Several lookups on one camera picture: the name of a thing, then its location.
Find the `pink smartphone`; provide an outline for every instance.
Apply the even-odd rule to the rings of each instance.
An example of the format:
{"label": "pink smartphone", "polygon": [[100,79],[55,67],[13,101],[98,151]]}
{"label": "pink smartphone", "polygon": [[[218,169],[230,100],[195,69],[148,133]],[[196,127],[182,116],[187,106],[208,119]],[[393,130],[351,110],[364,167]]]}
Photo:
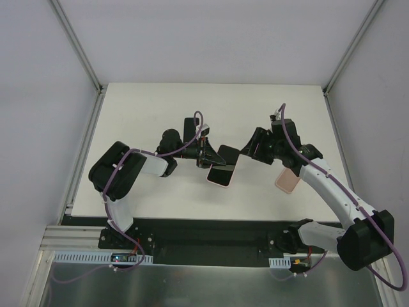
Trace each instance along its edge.
{"label": "pink smartphone", "polygon": [[225,166],[210,166],[207,181],[217,184],[221,187],[228,187],[235,172],[239,149],[221,145],[217,153],[225,160]]}
{"label": "pink smartphone", "polygon": [[285,193],[291,194],[300,180],[301,178],[297,177],[293,171],[291,171],[289,168],[285,168],[284,171],[282,171],[277,177],[275,186]]}

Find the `robotic arm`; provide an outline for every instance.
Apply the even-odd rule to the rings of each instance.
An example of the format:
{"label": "robotic arm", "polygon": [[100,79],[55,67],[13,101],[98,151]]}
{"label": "robotic arm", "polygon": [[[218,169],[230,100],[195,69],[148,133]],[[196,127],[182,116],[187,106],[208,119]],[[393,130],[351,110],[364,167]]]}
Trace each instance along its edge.
{"label": "robotic arm", "polygon": [[183,142],[177,130],[166,130],[157,147],[157,154],[143,150],[130,151],[129,146],[117,141],[94,164],[88,178],[103,197],[105,187],[109,186],[105,196],[112,217],[108,223],[112,229],[125,233],[132,226],[134,219],[126,195],[140,173],[168,177],[178,165],[174,158],[195,159],[198,168],[209,168],[212,164],[226,165],[209,143],[209,126],[201,125],[197,132],[196,126],[195,118],[185,119]]}
{"label": "robotic arm", "polygon": [[[324,199],[343,227],[343,229],[329,227],[304,219],[290,226],[278,241],[277,247],[289,253],[295,253],[304,245],[318,246],[338,253],[341,260],[354,271],[389,255],[392,250],[343,189],[358,201],[360,207],[370,212],[369,215],[391,242],[394,238],[392,215],[386,210],[377,212],[349,188],[342,186],[343,189],[341,189],[332,179],[339,181],[323,155],[311,144],[301,144],[292,120],[284,120],[286,128],[284,131],[283,121],[278,120],[277,115],[278,112],[270,116],[271,129],[265,130],[260,127],[256,129],[241,154],[266,164],[273,163],[274,159],[281,160],[285,167],[307,182]],[[287,137],[307,160],[295,153]]]}

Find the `white wall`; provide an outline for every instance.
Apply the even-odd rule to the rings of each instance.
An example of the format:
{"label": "white wall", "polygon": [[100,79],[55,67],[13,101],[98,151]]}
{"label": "white wall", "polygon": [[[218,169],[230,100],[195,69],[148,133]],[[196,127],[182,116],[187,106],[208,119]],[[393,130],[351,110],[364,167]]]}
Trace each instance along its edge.
{"label": "white wall", "polygon": [[61,0],[101,82],[325,85],[374,0]]}
{"label": "white wall", "polygon": [[96,95],[46,0],[0,4],[0,306],[18,306]]}
{"label": "white wall", "polygon": [[[409,260],[409,1],[387,1],[330,93],[356,191],[395,217]],[[400,270],[390,261],[400,284]],[[409,293],[402,294],[405,306]]]}

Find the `reflective metal surface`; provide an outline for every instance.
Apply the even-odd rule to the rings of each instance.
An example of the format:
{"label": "reflective metal surface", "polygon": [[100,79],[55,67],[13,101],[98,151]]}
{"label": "reflective metal surface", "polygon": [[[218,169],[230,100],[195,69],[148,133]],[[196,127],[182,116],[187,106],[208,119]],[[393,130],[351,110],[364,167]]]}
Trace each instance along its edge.
{"label": "reflective metal surface", "polygon": [[[54,264],[54,275],[67,280],[96,266]],[[371,273],[353,272],[338,258],[326,258],[306,278],[276,279],[286,276],[287,270],[258,268],[104,267],[66,285],[48,281],[41,306],[382,306]]]}

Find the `phone case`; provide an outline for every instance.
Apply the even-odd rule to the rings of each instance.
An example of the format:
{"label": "phone case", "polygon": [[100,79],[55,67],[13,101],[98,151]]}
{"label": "phone case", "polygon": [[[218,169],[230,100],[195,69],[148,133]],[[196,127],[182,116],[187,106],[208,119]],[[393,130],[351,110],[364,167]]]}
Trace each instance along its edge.
{"label": "phone case", "polygon": [[277,177],[275,186],[285,193],[291,194],[300,180],[301,178],[297,177],[289,168],[285,168]]}

